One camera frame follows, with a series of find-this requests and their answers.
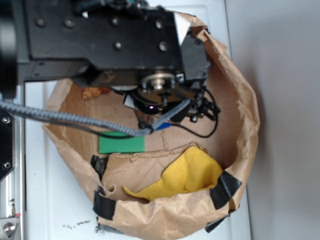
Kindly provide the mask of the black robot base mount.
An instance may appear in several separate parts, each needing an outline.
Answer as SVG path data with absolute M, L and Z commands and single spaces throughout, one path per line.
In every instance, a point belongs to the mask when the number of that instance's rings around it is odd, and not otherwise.
M 14 118 L 0 110 L 0 181 L 14 169 Z

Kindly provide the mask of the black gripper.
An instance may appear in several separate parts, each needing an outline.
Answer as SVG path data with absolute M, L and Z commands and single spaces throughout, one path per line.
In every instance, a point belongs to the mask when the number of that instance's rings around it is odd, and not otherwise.
M 170 119 L 175 123 L 185 117 L 197 122 L 207 117 L 217 121 L 220 109 L 216 101 L 207 99 L 207 78 L 211 64 L 207 60 L 204 43 L 188 31 L 180 46 L 183 71 L 176 74 L 157 71 L 145 75 L 135 85 L 112 86 L 111 89 L 124 94 L 124 104 L 141 113 L 153 116 L 165 114 L 182 101 L 190 102 Z

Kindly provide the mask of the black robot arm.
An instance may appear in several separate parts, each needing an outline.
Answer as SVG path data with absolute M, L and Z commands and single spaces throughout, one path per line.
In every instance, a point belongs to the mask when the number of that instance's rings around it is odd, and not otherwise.
M 207 100 L 210 63 L 186 15 L 145 0 L 3 0 L 0 92 L 25 82 L 71 79 L 130 96 L 145 114 L 189 104 L 178 115 L 216 121 Z

